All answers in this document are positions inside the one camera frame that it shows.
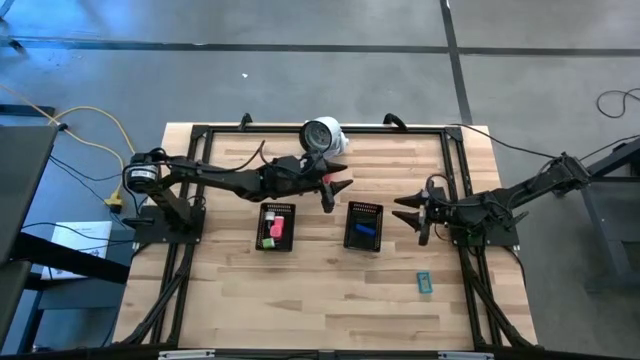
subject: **wooden tabletop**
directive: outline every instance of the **wooden tabletop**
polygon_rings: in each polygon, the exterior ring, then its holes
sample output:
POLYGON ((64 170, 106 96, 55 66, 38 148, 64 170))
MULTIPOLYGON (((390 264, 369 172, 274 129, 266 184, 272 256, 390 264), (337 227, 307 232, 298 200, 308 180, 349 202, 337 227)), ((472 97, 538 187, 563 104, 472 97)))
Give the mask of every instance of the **wooden tabletop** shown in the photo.
MULTIPOLYGON (((162 146, 168 154, 186 154, 192 125, 167 124, 162 146)), ((478 129, 487 131, 483 126, 478 129)), ((499 187, 490 140, 462 130, 474 191, 499 187)), ((432 227, 429 245, 421 247, 412 229, 391 215, 391 210, 410 211, 394 204, 394 198, 416 193, 427 176, 444 172, 439 138, 348 137, 347 153, 332 161, 349 168, 335 174, 334 180, 352 178, 354 183, 337 196, 331 214, 323 213, 319 194, 268 200, 296 204, 291 253, 254 249, 259 204, 230 192, 205 190, 206 224, 191 270, 180 347, 472 348, 460 261, 446 241, 447 231, 438 228, 445 238, 439 240, 432 227), (349 201, 384 205, 380 253, 343 248, 349 201), (431 272, 432 294, 418 292, 418 271, 431 272)), ((238 166, 263 139, 268 159, 303 153, 297 134, 216 134, 211 163, 238 166)), ((249 168, 261 164, 256 159, 249 168)), ((454 164, 459 175, 455 159, 454 164)), ((154 244, 134 258, 114 341, 129 335, 156 300, 166 252, 166 245, 154 244)), ((487 260, 496 301, 523 336, 535 343, 518 264, 501 248, 487 249, 487 260)), ((169 332, 174 300, 175 296, 168 306, 163 337, 169 332)), ((479 311, 489 341, 483 306, 479 311)))

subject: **pink object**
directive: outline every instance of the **pink object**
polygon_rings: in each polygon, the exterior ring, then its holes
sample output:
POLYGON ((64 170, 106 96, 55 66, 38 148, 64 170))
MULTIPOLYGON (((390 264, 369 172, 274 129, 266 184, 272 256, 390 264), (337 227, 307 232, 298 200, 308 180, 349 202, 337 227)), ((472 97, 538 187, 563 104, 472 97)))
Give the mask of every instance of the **pink object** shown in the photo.
POLYGON ((276 216, 269 230, 269 234, 272 238, 279 240, 282 237, 282 228, 284 228, 284 217, 276 216))

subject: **black tray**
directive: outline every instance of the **black tray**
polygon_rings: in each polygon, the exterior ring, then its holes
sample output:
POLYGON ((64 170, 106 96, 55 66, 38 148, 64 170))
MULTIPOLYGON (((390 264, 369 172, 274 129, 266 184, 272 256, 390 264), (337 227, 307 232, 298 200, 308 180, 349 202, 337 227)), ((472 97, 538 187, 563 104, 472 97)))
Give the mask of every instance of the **black tray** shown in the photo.
POLYGON ((258 233, 256 235, 256 250, 290 252, 293 250, 293 228, 296 219, 296 206, 294 204, 262 203, 260 205, 260 217, 258 217, 258 233), (273 249, 264 249, 262 239, 271 237, 269 229, 265 226, 264 217, 267 211, 273 211, 276 216, 284 217, 284 236, 276 243, 273 249))
POLYGON ((384 207, 349 201, 347 227, 344 231, 344 247, 347 249, 380 252, 382 238, 382 213, 384 207), (356 224, 375 229, 375 235, 367 235, 356 230, 356 224))

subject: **concrete floor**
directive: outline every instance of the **concrete floor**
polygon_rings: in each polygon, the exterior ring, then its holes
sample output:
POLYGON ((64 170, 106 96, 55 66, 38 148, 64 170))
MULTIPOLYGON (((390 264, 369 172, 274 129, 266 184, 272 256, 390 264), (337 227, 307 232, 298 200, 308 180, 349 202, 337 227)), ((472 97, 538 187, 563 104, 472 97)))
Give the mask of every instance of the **concrete floor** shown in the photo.
MULTIPOLYGON (((459 46, 639 48, 640 3, 632 0, 450 0, 459 46)), ((17 0, 5 33, 196 43, 446 46, 438 0, 17 0)), ((583 155, 638 133, 628 115, 611 120, 594 106, 609 89, 637 87, 638 58, 462 56, 474 124, 504 141, 547 153, 583 155)), ((459 122, 449 56, 443 54, 185 52, 0 48, 0 83, 60 110, 93 105, 116 115, 137 149, 157 146, 173 121, 300 122, 322 115, 379 123, 393 112, 409 123, 459 122)), ((0 94, 0 102, 15 102, 0 94)), ((618 102, 607 106, 615 109, 618 102)), ((40 124, 2 118, 2 123, 40 124)), ((86 138, 128 156, 109 120, 79 112, 67 122, 86 138)), ((535 173, 543 159, 495 146, 503 185, 535 173)), ((54 153, 95 176, 118 172, 101 151, 67 136, 54 153)), ((114 183, 94 188, 108 196, 114 183)), ((545 197, 526 206, 518 227, 528 295, 540 344, 554 350, 637 357, 640 294, 583 290, 603 259, 582 199, 545 197)), ((48 167, 27 222, 108 219, 93 195, 48 167)), ((37 229, 48 236, 51 229, 37 229)), ((111 315, 50 314, 37 342, 99 345, 111 315), (56 334, 75 316, 75 333, 56 334), (95 316, 102 327, 88 329, 95 316)))

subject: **white paper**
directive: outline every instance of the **white paper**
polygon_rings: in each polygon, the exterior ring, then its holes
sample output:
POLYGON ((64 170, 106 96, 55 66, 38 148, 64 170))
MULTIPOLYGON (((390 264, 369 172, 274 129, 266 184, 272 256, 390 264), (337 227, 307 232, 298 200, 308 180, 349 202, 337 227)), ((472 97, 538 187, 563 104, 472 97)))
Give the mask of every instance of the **white paper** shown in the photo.
MULTIPOLYGON (((58 222, 58 225, 66 226, 76 230, 79 233, 82 233, 87 236, 108 239, 111 234, 111 221, 87 221, 87 222, 58 222)), ((94 240, 87 239, 82 237, 73 231, 68 229, 56 226, 53 231, 53 237, 51 238, 51 242, 56 243, 58 245, 66 246, 68 248, 78 250, 85 248, 93 248, 97 246, 105 246, 107 245, 107 240, 94 240)), ((91 254, 93 256, 98 256, 101 258, 105 258, 107 254, 107 248, 101 247, 99 249, 85 250, 83 251, 86 254, 91 254)), ((81 279, 86 276, 77 275, 68 271, 58 270, 51 268, 51 276, 53 276, 53 280, 60 279, 81 279)), ((49 277, 49 268, 45 266, 42 269, 42 280, 51 280, 49 277)))

